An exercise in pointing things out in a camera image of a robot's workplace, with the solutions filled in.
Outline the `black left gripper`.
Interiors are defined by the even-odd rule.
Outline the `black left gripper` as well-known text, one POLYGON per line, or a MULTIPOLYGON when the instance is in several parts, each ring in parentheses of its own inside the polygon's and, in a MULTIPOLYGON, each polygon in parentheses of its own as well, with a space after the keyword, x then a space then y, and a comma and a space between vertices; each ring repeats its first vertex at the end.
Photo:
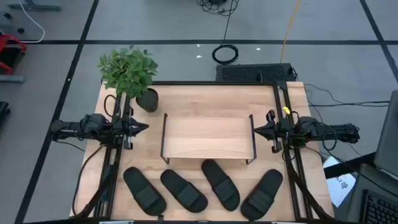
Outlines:
MULTIPOLYGON (((134 114, 134 109, 131 106, 126 106, 124 108, 124 113, 123 113, 123 148, 126 150, 132 150, 133 149, 133 143, 131 140, 130 134, 130 128, 132 127, 132 124, 130 123, 130 119, 132 118, 134 114)), ((145 123, 138 122, 136 120, 133 121, 133 126, 136 127, 134 128, 134 136, 137 136, 139 133, 143 132, 146 130, 149 125, 145 123)))

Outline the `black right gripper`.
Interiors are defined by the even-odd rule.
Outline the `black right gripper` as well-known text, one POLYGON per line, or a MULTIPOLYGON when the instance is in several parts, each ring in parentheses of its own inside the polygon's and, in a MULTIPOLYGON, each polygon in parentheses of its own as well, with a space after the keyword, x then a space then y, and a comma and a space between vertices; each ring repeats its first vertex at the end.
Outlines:
POLYGON ((271 147, 271 150, 273 153, 278 153, 282 150, 282 144, 278 140, 279 137, 279 129, 277 122, 275 122, 275 111, 274 110, 269 110, 268 113, 266 114, 266 120, 267 124, 255 128, 255 133, 266 138, 268 141, 273 142, 273 146, 271 147))

